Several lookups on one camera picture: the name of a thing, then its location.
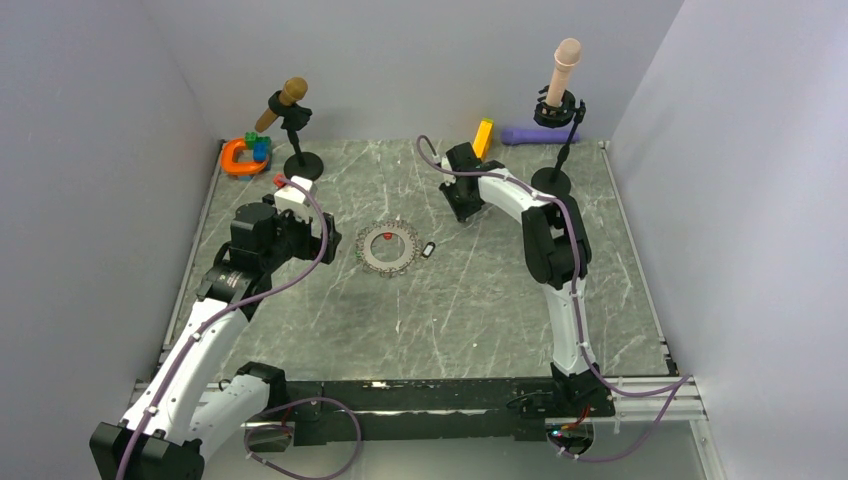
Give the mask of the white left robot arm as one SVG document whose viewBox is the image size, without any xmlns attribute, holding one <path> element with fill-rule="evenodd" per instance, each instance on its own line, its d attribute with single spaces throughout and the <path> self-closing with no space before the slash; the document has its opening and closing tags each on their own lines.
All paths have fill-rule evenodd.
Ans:
<svg viewBox="0 0 848 480">
<path fill-rule="evenodd" d="M 283 370 L 258 362 L 200 402 L 213 374 L 292 259 L 307 270 L 333 261 L 340 233 L 313 193 L 289 185 L 237 208 L 230 238 L 201 281 L 186 325 L 144 393 L 116 424 L 102 422 L 89 447 L 103 479 L 199 479 L 249 418 L 287 406 Z"/>
</svg>

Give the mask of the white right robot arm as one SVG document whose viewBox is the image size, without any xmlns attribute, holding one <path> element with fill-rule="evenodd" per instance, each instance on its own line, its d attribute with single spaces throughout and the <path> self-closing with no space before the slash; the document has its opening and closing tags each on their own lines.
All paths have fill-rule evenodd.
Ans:
<svg viewBox="0 0 848 480">
<path fill-rule="evenodd" d="M 585 280 L 592 252 L 576 201 L 539 191 L 497 161 L 480 161 L 470 143 L 450 148 L 436 164 L 444 177 L 439 189 L 458 221 L 490 205 L 520 224 L 527 270 L 547 302 L 552 379 L 538 389 L 521 386 L 508 408 L 524 418 L 614 416 L 588 338 Z"/>
</svg>

